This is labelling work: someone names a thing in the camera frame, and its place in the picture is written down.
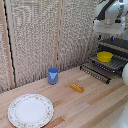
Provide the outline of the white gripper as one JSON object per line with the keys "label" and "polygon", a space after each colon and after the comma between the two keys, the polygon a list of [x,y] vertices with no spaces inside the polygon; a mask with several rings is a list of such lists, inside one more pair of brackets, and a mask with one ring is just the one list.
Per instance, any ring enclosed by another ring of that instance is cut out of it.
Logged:
{"label": "white gripper", "polygon": [[[109,21],[95,20],[93,23],[93,30],[98,33],[109,33],[109,34],[122,34],[125,30],[124,23],[112,23]],[[101,34],[98,35],[98,40],[101,40]],[[114,36],[111,37],[110,42],[114,41]]]}

